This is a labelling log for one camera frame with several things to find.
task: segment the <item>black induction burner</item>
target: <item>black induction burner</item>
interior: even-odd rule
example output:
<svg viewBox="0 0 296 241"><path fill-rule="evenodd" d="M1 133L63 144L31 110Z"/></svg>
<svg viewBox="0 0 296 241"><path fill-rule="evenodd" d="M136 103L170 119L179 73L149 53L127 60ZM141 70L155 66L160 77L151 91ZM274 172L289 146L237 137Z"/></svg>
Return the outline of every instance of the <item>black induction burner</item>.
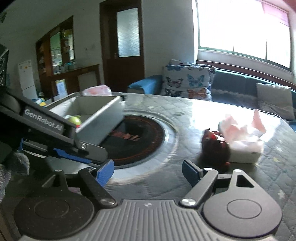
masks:
<svg viewBox="0 0 296 241"><path fill-rule="evenodd" d="M126 115L100 146L119 168L147 158L161 146L164 138L163 128L153 119Z"/></svg>

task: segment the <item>quilted table cover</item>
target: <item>quilted table cover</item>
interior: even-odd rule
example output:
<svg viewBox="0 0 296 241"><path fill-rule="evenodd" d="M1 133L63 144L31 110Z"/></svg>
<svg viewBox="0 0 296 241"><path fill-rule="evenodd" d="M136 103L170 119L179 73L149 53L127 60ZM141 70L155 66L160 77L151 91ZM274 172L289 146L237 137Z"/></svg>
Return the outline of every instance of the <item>quilted table cover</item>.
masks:
<svg viewBox="0 0 296 241"><path fill-rule="evenodd" d="M162 114L178 133L178 147L161 168L134 179L111 179L106 189L116 199L175 199L191 186L182 175L184 159L197 163L203 130L217 130L225 114L238 122L250 123L254 110L217 102L177 97L128 94L126 109ZM296 240L296 133L282 119L260 112L266 134L264 153L256 164L231 163L242 169L280 205L283 219L276 233L280 241Z"/></svg>

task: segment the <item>wooden cabinet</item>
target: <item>wooden cabinet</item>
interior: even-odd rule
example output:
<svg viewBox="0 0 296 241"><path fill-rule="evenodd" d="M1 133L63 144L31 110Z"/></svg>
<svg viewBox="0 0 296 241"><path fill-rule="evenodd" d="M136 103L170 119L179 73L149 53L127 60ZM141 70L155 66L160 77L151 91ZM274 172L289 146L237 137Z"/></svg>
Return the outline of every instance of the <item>wooden cabinet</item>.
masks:
<svg viewBox="0 0 296 241"><path fill-rule="evenodd" d="M78 92L79 90L79 82L78 76L82 74L86 74L89 72L94 72L96 75L96 83L97 85L101 84L100 81L100 73L99 73L99 65L92 65L84 68L78 68L73 70L68 70L62 73L53 74L51 76L42 75L40 77L41 88L44 93L45 98L53 98L58 95L57 86L55 81L57 80L65 80L66 89L68 94Z"/></svg>
<svg viewBox="0 0 296 241"><path fill-rule="evenodd" d="M48 35L36 43L36 56L38 62L39 76L52 75L52 61L50 54L50 40Z"/></svg>

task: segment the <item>frosted glass panel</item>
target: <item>frosted glass panel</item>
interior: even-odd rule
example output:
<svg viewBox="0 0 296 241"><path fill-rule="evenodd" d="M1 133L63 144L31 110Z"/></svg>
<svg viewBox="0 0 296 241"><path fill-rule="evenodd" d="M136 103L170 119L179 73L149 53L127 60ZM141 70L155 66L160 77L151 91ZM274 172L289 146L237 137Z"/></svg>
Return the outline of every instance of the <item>frosted glass panel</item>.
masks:
<svg viewBox="0 0 296 241"><path fill-rule="evenodd" d="M52 67L54 73L57 72L57 66L63 65L61 53L60 32L50 37L50 51L52 55Z"/></svg>
<svg viewBox="0 0 296 241"><path fill-rule="evenodd" d="M117 13L119 57L140 56L138 8Z"/></svg>

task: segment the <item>yellow object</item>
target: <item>yellow object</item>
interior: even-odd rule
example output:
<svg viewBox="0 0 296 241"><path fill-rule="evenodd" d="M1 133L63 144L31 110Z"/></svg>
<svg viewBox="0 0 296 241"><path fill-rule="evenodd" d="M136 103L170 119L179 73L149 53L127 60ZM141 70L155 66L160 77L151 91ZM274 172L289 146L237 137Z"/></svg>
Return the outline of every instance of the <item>yellow object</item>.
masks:
<svg viewBox="0 0 296 241"><path fill-rule="evenodd" d="M75 124L75 125L81 125L82 122L80 120L80 115L73 115L73 116L70 116L68 118L68 121L70 121L71 123Z"/></svg>
<svg viewBox="0 0 296 241"><path fill-rule="evenodd" d="M44 98L39 98L35 101L36 104L40 106L46 106L45 99Z"/></svg>

